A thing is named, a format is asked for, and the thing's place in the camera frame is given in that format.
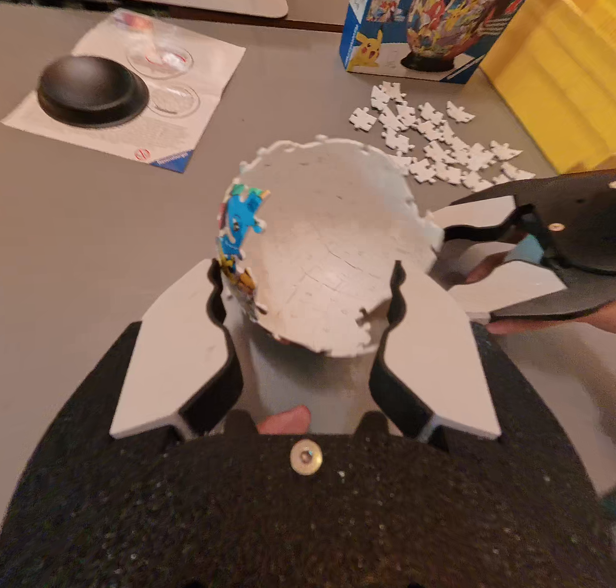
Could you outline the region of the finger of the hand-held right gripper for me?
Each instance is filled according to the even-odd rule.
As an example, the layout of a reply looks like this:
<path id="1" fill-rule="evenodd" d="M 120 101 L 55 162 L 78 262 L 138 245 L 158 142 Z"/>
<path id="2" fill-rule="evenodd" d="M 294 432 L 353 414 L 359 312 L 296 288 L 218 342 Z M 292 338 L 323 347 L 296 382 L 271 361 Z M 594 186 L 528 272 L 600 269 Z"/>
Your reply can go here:
<path id="1" fill-rule="evenodd" d="M 487 243 L 504 240 L 523 211 L 508 195 L 446 206 L 433 212 L 432 220 L 443 230 L 444 242 L 462 239 Z"/>
<path id="2" fill-rule="evenodd" d="M 566 285 L 550 269 L 513 260 L 496 267 L 480 281 L 452 287 L 448 294 L 467 315 L 490 315 L 565 289 Z"/>

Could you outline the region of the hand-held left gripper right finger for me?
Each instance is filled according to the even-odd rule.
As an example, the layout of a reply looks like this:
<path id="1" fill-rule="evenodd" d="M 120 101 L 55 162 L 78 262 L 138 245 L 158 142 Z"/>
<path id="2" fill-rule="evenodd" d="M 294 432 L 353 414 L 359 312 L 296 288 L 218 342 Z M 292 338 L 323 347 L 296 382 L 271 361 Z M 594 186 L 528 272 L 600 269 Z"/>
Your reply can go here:
<path id="1" fill-rule="evenodd" d="M 502 432 L 469 318 L 421 269 L 396 261 L 392 299 L 368 380 L 371 396 L 403 436 L 438 429 L 485 440 Z"/>

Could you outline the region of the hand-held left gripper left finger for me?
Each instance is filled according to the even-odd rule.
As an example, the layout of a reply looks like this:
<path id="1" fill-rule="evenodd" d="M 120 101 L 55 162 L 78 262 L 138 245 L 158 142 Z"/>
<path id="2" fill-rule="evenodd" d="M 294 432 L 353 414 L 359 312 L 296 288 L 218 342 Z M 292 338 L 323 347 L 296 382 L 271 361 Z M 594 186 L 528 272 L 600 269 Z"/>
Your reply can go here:
<path id="1" fill-rule="evenodd" d="M 170 286 L 142 317 L 110 436 L 170 427 L 180 439 L 221 428 L 243 391 L 224 322 L 218 261 L 205 259 Z"/>

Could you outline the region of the pile of white puzzle pieces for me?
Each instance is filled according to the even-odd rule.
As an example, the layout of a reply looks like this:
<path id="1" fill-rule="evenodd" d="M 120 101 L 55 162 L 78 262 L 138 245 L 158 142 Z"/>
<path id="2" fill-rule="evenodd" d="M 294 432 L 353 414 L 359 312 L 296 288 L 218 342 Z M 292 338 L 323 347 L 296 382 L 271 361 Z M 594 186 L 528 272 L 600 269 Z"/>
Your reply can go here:
<path id="1" fill-rule="evenodd" d="M 358 132 L 379 131 L 386 154 L 418 184 L 442 182 L 478 193 L 538 178 L 520 167 L 522 150 L 497 140 L 464 141 L 459 129 L 476 118 L 451 99 L 442 108 L 428 100 L 413 103 L 401 83 L 384 80 L 372 86 L 368 101 L 351 111 L 348 122 Z"/>

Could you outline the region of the colourful puzzle ball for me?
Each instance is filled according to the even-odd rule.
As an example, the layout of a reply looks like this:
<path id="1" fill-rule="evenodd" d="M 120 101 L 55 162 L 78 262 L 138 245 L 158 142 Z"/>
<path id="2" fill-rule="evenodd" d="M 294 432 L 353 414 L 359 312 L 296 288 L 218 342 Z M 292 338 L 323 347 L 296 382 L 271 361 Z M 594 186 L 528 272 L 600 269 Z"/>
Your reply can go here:
<path id="1" fill-rule="evenodd" d="M 373 350 L 367 316 L 391 300 L 396 262 L 427 273 L 444 236 L 392 156 L 326 136 L 242 162 L 218 220 L 222 277 L 244 315 L 333 358 Z"/>

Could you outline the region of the blue puzzle box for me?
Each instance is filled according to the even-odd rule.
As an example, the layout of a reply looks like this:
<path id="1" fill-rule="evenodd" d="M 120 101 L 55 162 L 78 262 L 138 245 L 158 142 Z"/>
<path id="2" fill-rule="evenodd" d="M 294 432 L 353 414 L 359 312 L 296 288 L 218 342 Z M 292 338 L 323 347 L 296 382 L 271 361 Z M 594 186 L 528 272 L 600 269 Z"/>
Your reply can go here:
<path id="1" fill-rule="evenodd" d="M 526 0 L 349 0 L 347 72 L 465 84 Z"/>

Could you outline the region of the black round ball stand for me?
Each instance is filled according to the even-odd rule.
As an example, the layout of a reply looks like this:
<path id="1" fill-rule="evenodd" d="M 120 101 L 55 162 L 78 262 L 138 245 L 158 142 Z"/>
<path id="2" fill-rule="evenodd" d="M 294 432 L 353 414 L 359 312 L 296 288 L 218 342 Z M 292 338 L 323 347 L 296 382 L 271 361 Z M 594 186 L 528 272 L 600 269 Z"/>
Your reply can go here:
<path id="1" fill-rule="evenodd" d="M 65 55 L 42 71 L 36 88 L 41 109 L 62 124 L 99 129 L 138 117 L 148 106 L 145 81 L 100 56 Z"/>

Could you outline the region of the person's right hand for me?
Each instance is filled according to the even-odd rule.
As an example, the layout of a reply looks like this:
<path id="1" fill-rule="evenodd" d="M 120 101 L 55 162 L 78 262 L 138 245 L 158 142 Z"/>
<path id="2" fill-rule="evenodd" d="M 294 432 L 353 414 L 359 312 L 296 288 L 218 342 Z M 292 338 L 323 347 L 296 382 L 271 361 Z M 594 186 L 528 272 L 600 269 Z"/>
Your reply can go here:
<path id="1" fill-rule="evenodd" d="M 478 282 L 504 263 L 507 252 L 490 254 L 473 268 L 466 276 L 466 284 Z M 585 323 L 598 330 L 615 333 L 615 302 L 611 302 L 596 312 L 579 317 L 573 322 Z M 565 321 L 548 320 L 500 320 L 485 325 L 490 334 L 503 336 L 522 332 L 540 331 L 564 324 Z"/>

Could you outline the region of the person's left hand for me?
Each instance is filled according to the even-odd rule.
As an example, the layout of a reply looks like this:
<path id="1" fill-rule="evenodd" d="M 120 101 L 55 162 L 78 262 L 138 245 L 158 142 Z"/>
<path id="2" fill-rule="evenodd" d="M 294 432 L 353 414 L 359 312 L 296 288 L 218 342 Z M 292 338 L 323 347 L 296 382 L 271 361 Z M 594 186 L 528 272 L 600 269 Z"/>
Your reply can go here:
<path id="1" fill-rule="evenodd" d="M 309 431 L 312 415 L 308 407 L 298 405 L 271 415 L 257 425 L 261 435 L 304 435 Z"/>

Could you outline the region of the yellow plastic bin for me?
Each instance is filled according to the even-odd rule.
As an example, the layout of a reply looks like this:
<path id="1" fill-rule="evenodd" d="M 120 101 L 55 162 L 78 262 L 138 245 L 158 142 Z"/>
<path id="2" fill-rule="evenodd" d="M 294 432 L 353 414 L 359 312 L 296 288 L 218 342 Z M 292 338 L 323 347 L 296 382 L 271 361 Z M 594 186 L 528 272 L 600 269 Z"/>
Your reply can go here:
<path id="1" fill-rule="evenodd" d="M 557 173 L 615 168 L 615 0 L 526 0 L 481 69 Z"/>

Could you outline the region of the white instruction leaflet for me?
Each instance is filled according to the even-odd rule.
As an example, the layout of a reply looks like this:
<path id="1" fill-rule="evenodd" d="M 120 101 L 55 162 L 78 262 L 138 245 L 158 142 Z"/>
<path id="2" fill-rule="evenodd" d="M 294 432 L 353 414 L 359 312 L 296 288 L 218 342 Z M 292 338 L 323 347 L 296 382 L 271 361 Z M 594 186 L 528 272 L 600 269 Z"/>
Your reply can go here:
<path id="1" fill-rule="evenodd" d="M 118 9 L 90 29 L 72 55 L 111 59 L 140 76 L 150 99 L 138 117 L 99 129 L 64 125 L 44 113 L 33 91 L 2 123 L 182 174 L 244 52 L 243 47 Z"/>

